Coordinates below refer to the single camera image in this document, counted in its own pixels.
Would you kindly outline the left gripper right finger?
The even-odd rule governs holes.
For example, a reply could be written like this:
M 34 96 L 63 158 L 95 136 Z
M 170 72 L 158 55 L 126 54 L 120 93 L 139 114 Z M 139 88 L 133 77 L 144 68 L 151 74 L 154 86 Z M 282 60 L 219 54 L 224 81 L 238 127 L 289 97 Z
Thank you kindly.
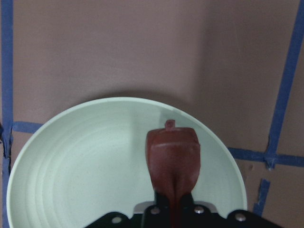
M 191 193 L 183 195 L 180 199 L 180 210 L 189 210 L 194 205 L 194 200 Z

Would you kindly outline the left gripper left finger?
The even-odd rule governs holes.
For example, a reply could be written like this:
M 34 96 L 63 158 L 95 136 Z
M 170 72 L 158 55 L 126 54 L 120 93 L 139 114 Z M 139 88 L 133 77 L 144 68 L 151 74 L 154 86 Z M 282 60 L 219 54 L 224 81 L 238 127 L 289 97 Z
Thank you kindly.
M 158 192 L 154 192 L 154 204 L 158 207 L 169 209 L 170 208 L 170 201 L 169 199 Z

